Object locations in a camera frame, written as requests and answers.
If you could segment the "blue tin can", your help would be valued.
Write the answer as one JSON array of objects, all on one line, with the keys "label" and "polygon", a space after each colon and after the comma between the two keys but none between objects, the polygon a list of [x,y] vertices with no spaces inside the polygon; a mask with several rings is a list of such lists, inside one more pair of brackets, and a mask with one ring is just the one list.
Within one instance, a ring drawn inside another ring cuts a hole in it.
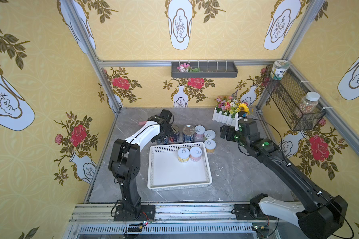
[{"label": "blue tin can", "polygon": [[184,143],[195,142],[195,127],[192,125],[184,126],[182,130],[182,141]]},{"label": "blue tin can", "polygon": [[156,140],[157,145],[167,145],[170,142],[170,137],[161,137]]}]

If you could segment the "pink small can front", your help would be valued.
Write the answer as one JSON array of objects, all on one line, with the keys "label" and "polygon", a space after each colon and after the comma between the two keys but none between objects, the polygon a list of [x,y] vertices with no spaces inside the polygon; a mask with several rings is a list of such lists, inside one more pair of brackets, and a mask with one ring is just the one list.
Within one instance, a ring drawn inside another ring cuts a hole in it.
[{"label": "pink small can front", "polygon": [[202,157],[202,149],[198,146],[194,146],[190,149],[190,159],[194,162],[198,162]]}]

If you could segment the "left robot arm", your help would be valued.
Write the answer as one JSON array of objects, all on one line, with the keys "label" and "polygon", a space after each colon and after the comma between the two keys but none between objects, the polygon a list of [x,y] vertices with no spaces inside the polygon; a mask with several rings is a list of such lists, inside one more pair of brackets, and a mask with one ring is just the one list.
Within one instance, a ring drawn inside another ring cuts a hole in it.
[{"label": "left robot arm", "polygon": [[126,139],[115,140],[109,161],[109,171],[120,185],[122,199],[116,203],[115,221],[136,220],[144,209],[154,210],[153,206],[143,206],[138,193],[136,177],[141,167],[141,150],[148,142],[165,139],[174,134],[173,114],[162,110],[146,121],[144,126]]}]

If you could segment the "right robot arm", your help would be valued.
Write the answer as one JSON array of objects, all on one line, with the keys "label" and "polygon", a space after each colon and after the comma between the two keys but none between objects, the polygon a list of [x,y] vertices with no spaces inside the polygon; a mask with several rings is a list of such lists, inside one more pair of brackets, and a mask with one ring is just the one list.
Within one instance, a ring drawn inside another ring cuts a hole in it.
[{"label": "right robot arm", "polygon": [[236,142],[248,155],[274,172],[297,196],[301,206],[259,194],[250,200],[255,217],[272,216],[301,229],[309,239],[327,239],[347,222],[348,203],[333,197],[304,175],[268,138],[262,138],[252,118],[240,118],[235,126],[220,127],[220,137]]}]

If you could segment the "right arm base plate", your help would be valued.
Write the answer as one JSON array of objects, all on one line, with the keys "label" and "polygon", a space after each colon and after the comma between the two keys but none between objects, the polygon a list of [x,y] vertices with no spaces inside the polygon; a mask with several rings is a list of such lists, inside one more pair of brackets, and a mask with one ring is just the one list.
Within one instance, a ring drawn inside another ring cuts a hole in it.
[{"label": "right arm base plate", "polygon": [[231,214],[237,220],[277,220],[276,217],[265,215],[256,204],[234,204]]}]

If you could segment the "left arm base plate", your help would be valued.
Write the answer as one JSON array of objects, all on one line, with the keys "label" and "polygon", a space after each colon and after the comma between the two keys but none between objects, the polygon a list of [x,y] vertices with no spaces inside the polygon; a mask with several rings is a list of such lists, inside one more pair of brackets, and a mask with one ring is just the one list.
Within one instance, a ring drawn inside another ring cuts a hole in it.
[{"label": "left arm base plate", "polygon": [[156,206],[153,204],[139,205],[136,208],[127,209],[123,205],[115,208],[113,216],[115,222],[121,221],[148,221],[155,219]]}]

